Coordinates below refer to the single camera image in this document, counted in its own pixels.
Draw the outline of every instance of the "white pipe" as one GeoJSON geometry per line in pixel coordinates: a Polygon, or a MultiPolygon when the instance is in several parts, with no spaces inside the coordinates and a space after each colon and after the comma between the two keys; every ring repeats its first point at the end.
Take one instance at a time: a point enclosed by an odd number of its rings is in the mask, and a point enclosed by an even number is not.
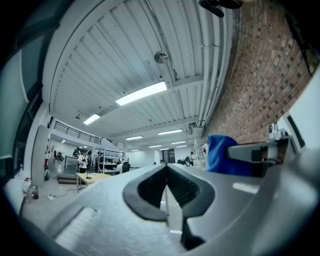
{"type": "Polygon", "coordinates": [[[222,11],[224,12],[224,17],[222,18],[222,23],[223,23],[223,52],[222,52],[222,62],[221,62],[221,71],[220,71],[220,74],[219,74],[219,77],[218,77],[218,81],[217,81],[217,85],[216,85],[216,89],[215,89],[215,92],[214,92],[214,95],[213,95],[213,100],[211,102],[211,106],[210,106],[210,109],[209,111],[207,112],[207,116],[205,116],[205,119],[204,119],[204,123],[202,124],[203,126],[205,126],[205,124],[207,123],[209,117],[210,117],[210,114],[213,110],[213,107],[215,106],[215,101],[216,101],[216,97],[217,97],[217,94],[218,94],[218,91],[220,89],[220,83],[221,83],[221,78],[222,78],[222,74],[224,73],[224,71],[222,70],[225,66],[225,61],[226,61],[226,51],[227,51],[227,20],[226,20],[226,16],[228,16],[229,14],[229,11],[226,10],[224,7],[222,7],[222,11]]]}
{"type": "Polygon", "coordinates": [[[219,51],[220,51],[220,20],[218,16],[212,14],[212,22],[213,22],[213,65],[212,65],[212,75],[211,75],[211,83],[210,83],[210,91],[208,94],[208,101],[206,102],[206,107],[204,111],[204,121],[206,121],[206,117],[208,115],[209,107],[212,103],[212,95],[217,95],[218,88],[216,87],[216,78],[218,72],[218,65],[219,65],[219,51]]]}
{"type": "Polygon", "coordinates": [[[202,46],[203,46],[203,88],[201,97],[201,106],[199,113],[199,124],[202,122],[205,104],[207,102],[208,95],[208,84],[209,84],[209,73],[210,73],[210,57],[211,57],[211,42],[210,42],[210,32],[209,32],[209,21],[208,16],[210,12],[206,9],[199,7],[199,17],[202,28],[202,46]]]}

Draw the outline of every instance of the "light fixture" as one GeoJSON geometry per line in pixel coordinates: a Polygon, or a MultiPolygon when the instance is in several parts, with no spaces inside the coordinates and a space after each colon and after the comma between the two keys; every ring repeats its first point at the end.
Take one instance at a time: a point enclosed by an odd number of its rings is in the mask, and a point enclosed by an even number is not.
{"type": "Polygon", "coordinates": [[[181,133],[183,130],[170,130],[170,131],[164,131],[164,132],[158,132],[158,135],[164,135],[164,134],[175,134],[175,133],[181,133]]]}
{"type": "Polygon", "coordinates": [[[150,85],[146,88],[143,88],[141,90],[137,90],[127,96],[124,96],[115,102],[118,103],[120,106],[123,106],[127,103],[139,100],[141,98],[147,97],[152,94],[156,94],[162,91],[165,91],[167,89],[165,82],[158,82],[154,85],[150,85]]]}
{"type": "Polygon", "coordinates": [[[131,138],[125,138],[127,141],[131,141],[131,140],[136,140],[136,139],[142,139],[142,136],[137,136],[137,137],[131,137],[131,138]]]}
{"type": "Polygon", "coordinates": [[[97,114],[93,114],[92,116],[90,116],[87,120],[85,120],[83,123],[85,125],[91,124],[93,121],[97,120],[100,116],[97,114]]]}
{"type": "Polygon", "coordinates": [[[185,141],[174,142],[174,143],[171,143],[171,144],[180,144],[180,143],[185,143],[185,141]]]}

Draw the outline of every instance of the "brick wall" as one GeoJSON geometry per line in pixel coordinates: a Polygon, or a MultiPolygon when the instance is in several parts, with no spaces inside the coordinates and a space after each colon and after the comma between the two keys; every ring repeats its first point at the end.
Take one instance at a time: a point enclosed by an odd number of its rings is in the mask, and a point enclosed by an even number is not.
{"type": "MultiPolygon", "coordinates": [[[[304,90],[311,75],[284,14],[284,8],[273,1],[243,4],[236,58],[229,64],[234,68],[203,137],[220,134],[238,143],[263,141],[269,125],[304,90]]],[[[318,65],[315,56],[309,65],[313,72],[318,65]]]]}

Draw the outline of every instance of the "black cable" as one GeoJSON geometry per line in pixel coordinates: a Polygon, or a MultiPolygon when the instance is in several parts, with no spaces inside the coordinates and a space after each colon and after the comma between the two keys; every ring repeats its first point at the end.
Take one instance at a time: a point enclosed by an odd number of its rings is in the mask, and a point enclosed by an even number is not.
{"type": "Polygon", "coordinates": [[[65,194],[63,194],[63,195],[50,194],[49,196],[52,196],[52,197],[54,197],[54,198],[61,198],[61,197],[66,196],[66,195],[68,194],[68,191],[70,191],[70,190],[77,190],[77,189],[68,189],[68,190],[65,192],[65,194]]]}

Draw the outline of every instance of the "blue cloth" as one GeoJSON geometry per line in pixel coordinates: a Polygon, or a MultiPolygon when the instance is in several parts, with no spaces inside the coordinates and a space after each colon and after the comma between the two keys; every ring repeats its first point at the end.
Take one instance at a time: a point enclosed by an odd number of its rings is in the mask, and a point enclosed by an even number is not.
{"type": "Polygon", "coordinates": [[[252,176],[252,165],[249,162],[228,158],[226,148],[238,143],[231,137],[210,135],[208,152],[208,171],[220,174],[252,176]]]}

